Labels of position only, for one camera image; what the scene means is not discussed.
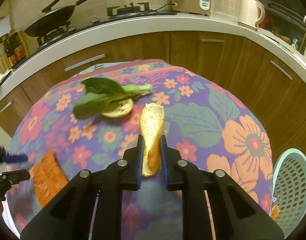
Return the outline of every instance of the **plastic colander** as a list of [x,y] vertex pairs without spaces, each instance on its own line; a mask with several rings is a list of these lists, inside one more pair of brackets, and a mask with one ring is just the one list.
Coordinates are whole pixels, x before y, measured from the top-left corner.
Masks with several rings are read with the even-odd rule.
[[280,205],[274,220],[284,238],[295,229],[306,213],[306,157],[298,149],[286,150],[274,166],[273,205]]

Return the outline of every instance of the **kettle handle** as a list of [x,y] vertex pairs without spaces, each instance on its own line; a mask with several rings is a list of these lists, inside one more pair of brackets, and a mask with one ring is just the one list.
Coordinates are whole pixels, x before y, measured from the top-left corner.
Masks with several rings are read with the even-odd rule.
[[266,10],[264,9],[264,6],[263,6],[263,4],[260,1],[257,0],[257,2],[258,2],[258,8],[261,11],[260,17],[255,22],[258,25],[259,23],[263,22],[264,17],[266,16]]

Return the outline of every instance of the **bottle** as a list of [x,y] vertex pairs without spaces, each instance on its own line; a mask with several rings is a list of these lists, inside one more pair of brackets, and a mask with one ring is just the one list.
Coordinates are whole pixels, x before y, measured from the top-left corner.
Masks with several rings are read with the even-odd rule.
[[11,35],[9,40],[11,47],[15,52],[16,60],[20,61],[23,57],[26,57],[25,49],[19,40],[18,33]]
[[3,39],[3,43],[4,43],[5,53],[7,55],[7,58],[9,60],[10,65],[12,67],[17,62],[15,53],[12,50],[11,46],[9,46],[6,38]]

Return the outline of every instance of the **table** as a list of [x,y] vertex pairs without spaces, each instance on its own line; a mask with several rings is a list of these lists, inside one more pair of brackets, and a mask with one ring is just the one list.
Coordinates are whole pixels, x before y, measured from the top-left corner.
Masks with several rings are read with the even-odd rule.
[[[82,96],[80,81],[107,77],[121,84],[153,85],[151,95],[136,101],[119,119],[76,120],[72,107]],[[49,150],[68,179],[80,170],[98,171],[134,147],[139,116],[146,103],[165,108],[164,134],[169,147],[200,169],[223,169],[269,213],[272,158],[269,138],[256,117],[233,94],[209,80],[161,60],[119,64],[70,78],[49,90],[21,122],[10,152],[21,152],[37,163]],[[8,165],[7,170],[20,168]],[[7,193],[19,232],[40,211],[32,181]],[[182,206],[179,192],[167,192],[161,171],[143,179],[141,190],[123,192],[122,239],[180,239]]]

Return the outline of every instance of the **black frying pan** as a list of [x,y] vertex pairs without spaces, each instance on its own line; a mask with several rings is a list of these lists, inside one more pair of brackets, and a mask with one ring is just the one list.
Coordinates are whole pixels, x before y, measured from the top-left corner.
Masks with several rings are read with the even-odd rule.
[[25,30],[27,35],[32,37],[41,37],[51,32],[52,30],[65,25],[69,18],[72,16],[75,6],[86,2],[87,0],[79,0],[75,3],[75,5],[68,5],[51,11],[51,7],[59,1],[60,0],[55,0],[42,10],[42,12],[46,14],[38,20],[34,21],[33,24]]

